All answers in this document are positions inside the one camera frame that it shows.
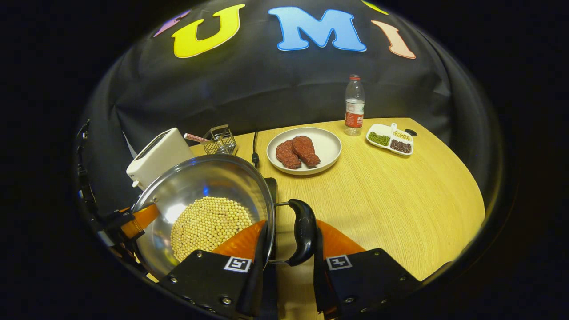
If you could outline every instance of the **plastic water bottle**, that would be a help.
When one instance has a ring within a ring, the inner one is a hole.
[[[346,114],[344,117],[344,132],[349,136],[359,136],[364,122],[364,87],[359,75],[350,75],[346,87]]]

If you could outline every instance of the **white plate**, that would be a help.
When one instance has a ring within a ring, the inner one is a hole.
[[[411,140],[407,141],[405,139],[401,139],[399,137],[396,137],[393,135],[393,132],[397,131],[399,133],[404,134],[406,137],[409,137]],[[389,143],[387,144],[387,146],[383,146],[380,145],[376,142],[373,142],[369,139],[369,134],[371,132],[375,132],[376,134],[378,134],[379,136],[388,136],[389,137]],[[400,155],[411,155],[413,154],[413,150],[415,149],[414,147],[414,143],[413,143],[413,137],[409,134],[406,133],[405,131],[399,130],[397,129],[397,125],[392,124],[391,126],[386,126],[386,125],[381,125],[381,124],[374,124],[371,126],[371,128],[369,128],[368,133],[365,135],[365,138],[368,140],[369,143],[371,143],[374,146],[378,146],[380,148],[384,148],[384,149],[388,149],[389,151],[393,152],[393,153],[397,153]],[[410,143],[411,144],[411,152],[409,153],[403,153],[401,151],[397,151],[392,149],[391,146],[391,142],[395,140],[395,141],[399,141],[399,142],[404,142],[404,143]]]
[[[309,168],[302,162],[300,168],[288,169],[278,161],[277,146],[298,136],[307,136],[312,140],[314,152],[320,158],[320,163],[316,167]],[[296,175],[315,174],[330,168],[338,160],[340,152],[342,152],[340,139],[330,131],[320,128],[297,128],[285,131],[274,137],[267,146],[267,157],[270,162],[280,171]]]

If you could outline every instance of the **white toaster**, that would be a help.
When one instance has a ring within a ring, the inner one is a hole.
[[[177,128],[160,133],[134,158],[126,169],[133,188],[144,190],[156,178],[180,162],[193,158],[193,153]]]

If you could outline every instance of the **red label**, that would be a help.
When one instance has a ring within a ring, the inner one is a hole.
[[[364,122],[363,114],[346,112],[346,116],[344,118],[344,123],[346,124],[346,126],[351,128],[361,128],[363,122]]]

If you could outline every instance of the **power cord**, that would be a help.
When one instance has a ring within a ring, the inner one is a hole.
[[[253,161],[253,165],[255,166],[255,168],[259,166],[259,155],[257,154],[256,151],[257,134],[259,134],[259,131],[255,131],[255,136],[253,137],[253,154],[251,155],[251,160]]]

